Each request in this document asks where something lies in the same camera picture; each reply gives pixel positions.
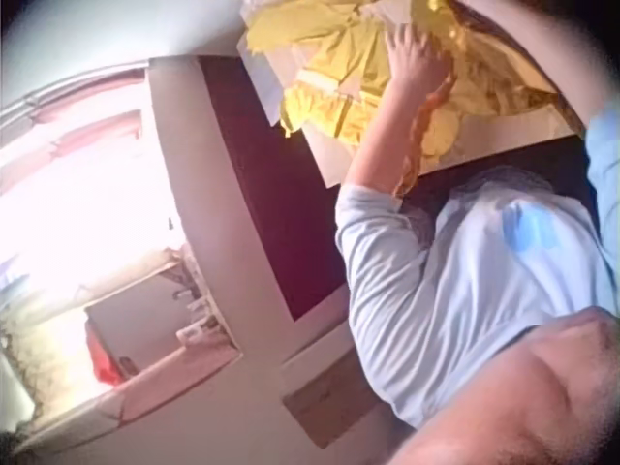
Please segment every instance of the blue patch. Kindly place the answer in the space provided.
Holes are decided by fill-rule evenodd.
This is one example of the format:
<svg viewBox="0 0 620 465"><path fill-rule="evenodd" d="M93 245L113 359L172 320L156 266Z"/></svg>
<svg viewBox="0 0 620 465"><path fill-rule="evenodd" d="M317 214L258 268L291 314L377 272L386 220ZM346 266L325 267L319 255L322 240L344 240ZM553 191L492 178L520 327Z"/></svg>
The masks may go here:
<svg viewBox="0 0 620 465"><path fill-rule="evenodd" d="M551 215L539 205L513 203L502 211L504 239L514 252L558 245Z"/></svg>

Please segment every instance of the hand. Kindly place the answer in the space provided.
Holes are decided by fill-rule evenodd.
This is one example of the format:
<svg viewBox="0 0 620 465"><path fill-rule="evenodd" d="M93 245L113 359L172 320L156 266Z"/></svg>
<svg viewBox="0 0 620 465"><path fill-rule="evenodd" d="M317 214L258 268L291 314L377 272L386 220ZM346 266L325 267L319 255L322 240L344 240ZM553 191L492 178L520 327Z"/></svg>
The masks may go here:
<svg viewBox="0 0 620 465"><path fill-rule="evenodd" d="M401 24L393 33L386 33L386 44L392 85L428 95L453 80L452 57L441 51L433 36L419 34L410 24Z"/></svg>

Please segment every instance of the sleeve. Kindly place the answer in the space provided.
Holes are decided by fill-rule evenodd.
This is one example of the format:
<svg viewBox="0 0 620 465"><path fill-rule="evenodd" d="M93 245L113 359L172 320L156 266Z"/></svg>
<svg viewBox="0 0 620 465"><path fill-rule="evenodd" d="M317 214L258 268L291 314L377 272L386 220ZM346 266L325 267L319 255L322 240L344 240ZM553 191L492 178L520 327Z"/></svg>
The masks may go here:
<svg viewBox="0 0 620 465"><path fill-rule="evenodd" d="M351 290L349 323L366 377L388 402L394 395L386 383L402 361L393 349L414 343L404 320L411 319L428 255L409 218L398 213L400 205L390 195L347 185L336 204L336 244Z"/></svg>
<svg viewBox="0 0 620 465"><path fill-rule="evenodd" d="M620 96L592 120L586 137L588 178L597 191L604 259L618 288L620 263Z"/></svg>

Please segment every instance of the light blue shirt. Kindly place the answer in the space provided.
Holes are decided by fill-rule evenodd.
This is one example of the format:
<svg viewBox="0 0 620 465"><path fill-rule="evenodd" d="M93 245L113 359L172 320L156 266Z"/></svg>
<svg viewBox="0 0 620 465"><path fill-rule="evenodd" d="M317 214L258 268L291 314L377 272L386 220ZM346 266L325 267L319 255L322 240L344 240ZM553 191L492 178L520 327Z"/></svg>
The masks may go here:
<svg viewBox="0 0 620 465"><path fill-rule="evenodd" d="M578 201L490 182L447 203L424 249L400 201L342 187L336 242L361 364L413 427L527 328L592 305L618 316L619 102L592 122L586 141L600 238Z"/></svg>

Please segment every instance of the white wall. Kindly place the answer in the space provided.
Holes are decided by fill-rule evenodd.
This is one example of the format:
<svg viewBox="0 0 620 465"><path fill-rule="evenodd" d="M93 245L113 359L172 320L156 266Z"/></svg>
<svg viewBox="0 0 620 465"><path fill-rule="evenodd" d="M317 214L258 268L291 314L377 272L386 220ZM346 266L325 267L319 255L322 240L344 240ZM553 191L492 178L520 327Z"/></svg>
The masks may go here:
<svg viewBox="0 0 620 465"><path fill-rule="evenodd" d="M241 0L38 0L2 41L1 105L77 73L188 53L236 55Z"/></svg>
<svg viewBox="0 0 620 465"><path fill-rule="evenodd" d="M346 291L292 320L236 182L200 66L189 58L156 60L149 74L184 231L244 356L151 415L46 464L383 463L399 434L388 406L376 407L322 450L281 402L287 388L327 368L351 345L339 326ZM311 346L294 357L337 326L314 355Z"/></svg>

